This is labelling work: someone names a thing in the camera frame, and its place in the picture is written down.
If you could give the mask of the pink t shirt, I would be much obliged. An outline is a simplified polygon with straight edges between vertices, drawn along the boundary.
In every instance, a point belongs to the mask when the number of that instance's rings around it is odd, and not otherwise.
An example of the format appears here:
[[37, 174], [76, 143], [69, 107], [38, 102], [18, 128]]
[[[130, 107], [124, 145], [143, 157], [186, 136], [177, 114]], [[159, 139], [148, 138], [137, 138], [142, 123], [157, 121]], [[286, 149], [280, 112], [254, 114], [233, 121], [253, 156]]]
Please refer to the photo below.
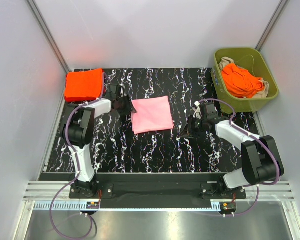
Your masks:
[[136, 99], [132, 104], [136, 110], [136, 113], [131, 114], [135, 135], [174, 128], [168, 96]]

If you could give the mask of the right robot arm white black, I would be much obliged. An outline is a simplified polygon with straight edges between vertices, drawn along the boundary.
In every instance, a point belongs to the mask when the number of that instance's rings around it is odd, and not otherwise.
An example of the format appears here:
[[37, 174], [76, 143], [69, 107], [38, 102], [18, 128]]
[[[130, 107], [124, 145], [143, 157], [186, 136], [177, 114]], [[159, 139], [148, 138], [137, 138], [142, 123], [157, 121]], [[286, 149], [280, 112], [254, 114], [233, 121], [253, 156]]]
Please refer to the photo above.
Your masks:
[[240, 187], [275, 185], [284, 174], [275, 139], [244, 130], [232, 117], [219, 116], [213, 102], [212, 98], [208, 102], [195, 102], [195, 112], [188, 117], [179, 138], [195, 139], [211, 133], [240, 150], [241, 168], [225, 174], [218, 181], [218, 195], [226, 199]]

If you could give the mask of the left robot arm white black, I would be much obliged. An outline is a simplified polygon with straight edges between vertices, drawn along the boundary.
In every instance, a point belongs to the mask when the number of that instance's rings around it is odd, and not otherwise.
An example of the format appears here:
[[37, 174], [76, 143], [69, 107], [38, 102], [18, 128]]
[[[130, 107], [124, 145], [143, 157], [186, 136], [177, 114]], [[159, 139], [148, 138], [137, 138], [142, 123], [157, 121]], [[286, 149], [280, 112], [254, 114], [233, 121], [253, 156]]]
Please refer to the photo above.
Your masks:
[[96, 100], [66, 106], [62, 137], [68, 144], [74, 162], [75, 181], [83, 183], [80, 192], [87, 198], [93, 198], [98, 193], [97, 184], [92, 182], [96, 173], [90, 155], [95, 119], [112, 111], [117, 111], [121, 116], [137, 112], [123, 85], [110, 84]]

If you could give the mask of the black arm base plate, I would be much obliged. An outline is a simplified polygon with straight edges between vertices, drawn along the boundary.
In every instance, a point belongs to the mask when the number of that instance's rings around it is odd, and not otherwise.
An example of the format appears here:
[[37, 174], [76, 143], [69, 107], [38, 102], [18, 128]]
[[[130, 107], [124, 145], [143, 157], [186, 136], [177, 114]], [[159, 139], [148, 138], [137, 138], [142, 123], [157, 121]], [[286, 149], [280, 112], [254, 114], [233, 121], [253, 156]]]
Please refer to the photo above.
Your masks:
[[205, 200], [247, 198], [241, 187], [226, 187], [223, 173], [97, 173], [91, 182], [76, 180], [70, 187], [71, 199], [119, 196], [177, 196], [200, 197]]

